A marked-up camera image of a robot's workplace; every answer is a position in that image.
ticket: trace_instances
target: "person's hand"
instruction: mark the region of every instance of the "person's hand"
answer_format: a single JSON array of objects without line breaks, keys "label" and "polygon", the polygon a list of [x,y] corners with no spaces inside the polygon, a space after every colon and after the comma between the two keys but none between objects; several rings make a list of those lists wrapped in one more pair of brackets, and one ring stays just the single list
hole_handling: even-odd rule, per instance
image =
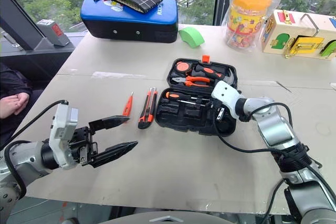
[{"label": "person's hand", "polygon": [[21,111],[25,109],[25,107],[27,106],[27,103],[29,101],[29,94],[27,94],[25,92],[17,94],[17,97],[19,99],[19,103],[18,103],[19,107],[14,112],[14,115],[19,115],[21,113]]},{"label": "person's hand", "polygon": [[0,99],[0,119],[9,117],[19,108],[19,98],[17,95],[3,97]]}]

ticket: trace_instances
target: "wooden toy box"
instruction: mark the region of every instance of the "wooden toy box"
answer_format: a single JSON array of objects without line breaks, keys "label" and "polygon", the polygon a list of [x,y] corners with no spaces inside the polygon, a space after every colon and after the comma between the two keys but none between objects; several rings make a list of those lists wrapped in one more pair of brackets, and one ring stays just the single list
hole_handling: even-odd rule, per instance
[{"label": "wooden toy box", "polygon": [[336,56],[336,18],[274,10],[261,37],[263,52],[286,58],[301,56],[331,60]]}]

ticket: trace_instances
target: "green object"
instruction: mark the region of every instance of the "green object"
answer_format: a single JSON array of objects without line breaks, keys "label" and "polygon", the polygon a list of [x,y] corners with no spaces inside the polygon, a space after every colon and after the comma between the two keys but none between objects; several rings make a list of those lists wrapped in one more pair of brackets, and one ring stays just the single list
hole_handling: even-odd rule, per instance
[{"label": "green object", "polygon": [[285,46],[287,40],[289,39],[289,35],[288,34],[279,34],[277,36],[277,44],[272,46],[273,49],[283,49],[283,47]]},{"label": "green object", "polygon": [[187,42],[191,48],[198,47],[200,44],[204,43],[204,39],[199,31],[194,27],[186,27],[178,31],[181,39]]},{"label": "green object", "polygon": [[328,57],[335,51],[336,51],[336,40],[331,41],[330,43],[328,43],[328,45],[326,45],[326,48],[321,53],[321,57]]}]

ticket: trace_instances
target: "table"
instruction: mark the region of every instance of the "table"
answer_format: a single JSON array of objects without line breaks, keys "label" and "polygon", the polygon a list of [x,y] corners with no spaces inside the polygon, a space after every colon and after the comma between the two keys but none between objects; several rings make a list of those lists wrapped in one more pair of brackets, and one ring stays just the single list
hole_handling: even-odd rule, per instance
[{"label": "table", "polygon": [[[139,130],[137,122],[149,87],[161,92],[176,58],[201,59],[233,65],[238,88],[246,97],[268,96],[290,106],[293,126],[309,154],[324,167],[322,174],[336,189],[336,60],[316,60],[236,52],[223,41],[221,27],[194,26],[205,39],[196,49],[172,44],[98,39],[89,33],[71,54],[24,119],[31,120],[48,104],[67,99],[79,109],[78,127],[121,114],[134,92],[131,120],[97,132],[100,151],[121,142],[139,144],[122,158],[93,169],[77,166],[55,170],[28,186],[28,196],[91,204],[225,212],[265,212],[279,181],[279,169],[269,153],[243,154],[216,136],[181,133],[153,123]],[[49,137],[55,109],[18,139]],[[241,148],[265,147],[255,122],[237,122],[226,138]],[[272,213],[288,214],[282,186]]]}]

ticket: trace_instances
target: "green sponge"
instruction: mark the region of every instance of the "green sponge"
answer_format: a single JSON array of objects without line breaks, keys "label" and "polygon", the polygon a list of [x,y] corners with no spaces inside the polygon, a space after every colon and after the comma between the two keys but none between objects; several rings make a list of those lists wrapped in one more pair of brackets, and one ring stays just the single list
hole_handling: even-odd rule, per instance
[{"label": "green sponge", "polygon": [[181,39],[187,42],[191,48],[198,47],[200,44],[204,43],[204,39],[199,31],[194,27],[185,27],[178,31]]}]

